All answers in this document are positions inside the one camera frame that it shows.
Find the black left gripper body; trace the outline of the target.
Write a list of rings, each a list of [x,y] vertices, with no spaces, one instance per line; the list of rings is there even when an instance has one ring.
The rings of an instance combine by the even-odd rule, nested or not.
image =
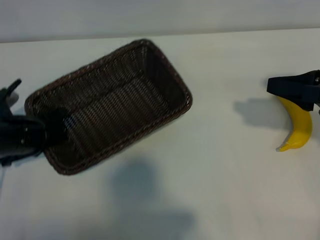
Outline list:
[[[48,134],[45,123],[37,118],[11,116],[0,119],[0,165],[36,156],[43,151]]]

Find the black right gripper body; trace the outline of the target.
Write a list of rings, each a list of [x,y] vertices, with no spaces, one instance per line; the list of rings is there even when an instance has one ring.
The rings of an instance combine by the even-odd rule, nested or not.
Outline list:
[[[313,84],[317,90],[317,100],[315,101],[315,104],[320,106],[320,71],[319,70],[316,71]]]

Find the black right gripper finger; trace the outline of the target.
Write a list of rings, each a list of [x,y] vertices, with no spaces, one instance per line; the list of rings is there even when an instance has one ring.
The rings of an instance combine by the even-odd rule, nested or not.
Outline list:
[[[266,91],[289,100],[305,111],[313,111],[314,105],[318,104],[318,71],[269,78]]]

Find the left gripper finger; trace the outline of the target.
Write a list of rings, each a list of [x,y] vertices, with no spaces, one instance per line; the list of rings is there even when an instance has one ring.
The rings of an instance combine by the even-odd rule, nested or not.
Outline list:
[[[51,147],[68,139],[67,124],[71,115],[64,107],[51,110],[45,115],[46,146]]]

